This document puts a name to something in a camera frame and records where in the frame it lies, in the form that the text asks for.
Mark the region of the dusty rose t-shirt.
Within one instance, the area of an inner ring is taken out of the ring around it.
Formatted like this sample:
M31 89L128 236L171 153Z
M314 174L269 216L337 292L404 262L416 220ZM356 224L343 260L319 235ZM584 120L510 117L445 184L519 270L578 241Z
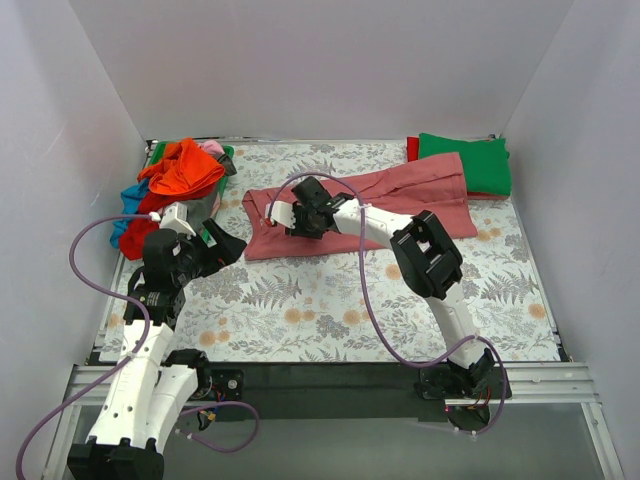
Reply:
M466 180L461 159L444 153L378 172L344 179L362 195L365 203L399 214L433 212L454 239L472 238L477 229L469 212ZM307 257L350 253L358 250L353 235L329 232L321 239L292 237L279 227L264 224L266 208L276 188L249 190L242 200L252 226L245 249L249 261L283 257Z

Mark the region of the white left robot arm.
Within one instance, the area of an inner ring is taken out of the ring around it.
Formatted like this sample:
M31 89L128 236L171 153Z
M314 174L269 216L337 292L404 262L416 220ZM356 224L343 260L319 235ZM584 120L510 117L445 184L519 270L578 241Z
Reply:
M243 376L216 371L205 352L171 350L185 288L235 263L246 244L212 219L208 236L160 228L144 239L142 265L122 295L126 303L119 354L121 368L87 439L71 446L67 466L76 479L160 479L163 450L183 408L203 401L200 429L215 420L221 404L238 401Z

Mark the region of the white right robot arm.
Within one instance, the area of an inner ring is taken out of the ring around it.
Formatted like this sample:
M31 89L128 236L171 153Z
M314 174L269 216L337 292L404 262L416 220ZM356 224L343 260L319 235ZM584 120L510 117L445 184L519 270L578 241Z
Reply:
M386 350L405 366L433 369L421 387L435 398L488 394L497 355L474 324L461 285L462 255L436 214L393 213L365 203L354 188L331 195L312 176L296 179L294 202L274 200L266 209L267 219L284 226L289 236L321 239L334 232L356 237L360 266L365 264L367 242L392 251L405 284L431 309L446 351L418 362L403 358L384 340Z

